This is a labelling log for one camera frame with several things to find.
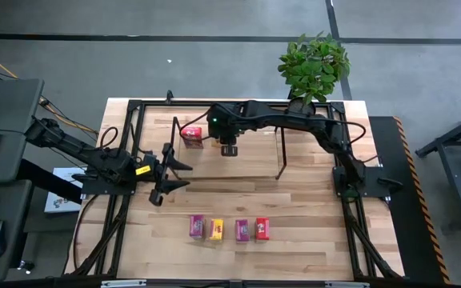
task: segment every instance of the small package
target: small package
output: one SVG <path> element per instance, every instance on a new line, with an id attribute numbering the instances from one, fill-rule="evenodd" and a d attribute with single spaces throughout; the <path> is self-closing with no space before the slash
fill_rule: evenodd
<path id="1" fill-rule="evenodd" d="M 190 237 L 193 239 L 204 238 L 204 215 L 190 216 Z"/>
<path id="2" fill-rule="evenodd" d="M 248 220 L 236 220 L 236 242 L 246 243 L 250 240 L 250 233 L 248 232 Z"/>
<path id="3" fill-rule="evenodd" d="M 202 149 L 202 128 L 186 127 L 181 131 L 182 140 L 187 149 Z"/>
<path id="4" fill-rule="evenodd" d="M 255 219 L 255 241 L 264 242 L 270 240 L 270 219 L 259 217 Z"/>
<path id="5" fill-rule="evenodd" d="M 223 219 L 211 219 L 211 228 L 209 231 L 209 240 L 223 240 Z"/>

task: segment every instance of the yellow black hazard stripe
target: yellow black hazard stripe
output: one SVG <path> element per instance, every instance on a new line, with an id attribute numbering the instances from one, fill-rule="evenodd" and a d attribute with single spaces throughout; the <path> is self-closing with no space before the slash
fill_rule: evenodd
<path id="1" fill-rule="evenodd" d="M 426 225 L 428 228 L 428 232 L 430 232 L 430 239 L 433 243 L 433 249 L 435 250 L 435 256 L 437 257 L 437 261 L 440 265 L 440 273 L 442 274 L 442 278 L 446 284 L 451 284 L 449 280 L 449 273 L 446 269 L 446 264 L 444 264 L 444 259 L 442 256 L 442 251 L 440 250 L 439 240 L 437 240 L 437 235 L 435 233 L 435 229 L 433 228 L 433 224 L 431 223 L 430 213 L 428 212 L 428 205 L 426 204 L 426 200 L 424 199 L 423 191 L 421 190 L 421 183 L 419 178 L 417 177 L 417 172 L 415 172 L 415 165 L 414 159 L 410 153 L 410 149 L 408 148 L 407 138 L 405 137 L 405 131 L 403 130 L 403 125 L 401 124 L 401 120 L 397 117 L 394 117 L 394 120 L 398 124 L 399 130 L 399 137 L 401 137 L 401 142 L 403 143 L 403 147 L 405 148 L 405 154 L 407 155 L 408 166 L 411 170 L 411 176 L 414 180 L 415 191 L 417 191 L 417 195 L 419 196 L 419 203 L 421 204 L 421 210 L 424 214 L 424 219 L 426 220 Z"/>

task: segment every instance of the paper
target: paper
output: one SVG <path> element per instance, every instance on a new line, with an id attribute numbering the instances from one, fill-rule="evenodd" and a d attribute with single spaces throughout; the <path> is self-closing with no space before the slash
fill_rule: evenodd
<path id="1" fill-rule="evenodd" d="M 77 187 L 82 187 L 83 184 L 79 181 L 75 181 L 72 178 L 74 174 L 85 174 L 85 170 L 72 167 L 72 168 L 54 168 L 53 174 L 60 177 L 63 180 L 71 182 Z M 44 208 L 45 213 L 62 213 L 62 212 L 73 212 L 79 211 L 81 206 L 77 203 L 71 202 L 65 198 L 60 198 L 55 193 L 49 192 L 46 200 L 46 207 Z"/>

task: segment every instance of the gray desk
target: gray desk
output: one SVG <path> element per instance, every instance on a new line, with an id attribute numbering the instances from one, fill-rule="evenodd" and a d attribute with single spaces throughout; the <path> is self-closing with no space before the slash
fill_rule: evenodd
<path id="1" fill-rule="evenodd" d="M 37 79 L 0 81 L 0 129 L 26 132 L 43 87 Z M 0 182 L 15 180 L 25 146 L 23 135 L 0 133 Z"/>
<path id="2" fill-rule="evenodd" d="M 28 203 L 32 195 L 31 181 L 21 180 L 0 184 L 0 220 L 5 221 L 6 251 L 0 257 L 0 281 L 5 279 L 8 269 L 17 265 L 21 251 L 17 249 L 21 243 L 22 228 L 26 219 Z"/>

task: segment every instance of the red box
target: red box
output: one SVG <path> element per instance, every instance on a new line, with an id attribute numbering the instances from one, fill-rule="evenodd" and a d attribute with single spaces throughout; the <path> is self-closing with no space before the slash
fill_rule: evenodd
<path id="1" fill-rule="evenodd" d="M 187 149 L 202 149 L 202 128 L 186 127 L 181 131 L 182 140 Z"/>
<path id="2" fill-rule="evenodd" d="M 270 240 L 270 219 L 259 217 L 255 219 L 255 241 L 263 242 Z"/>

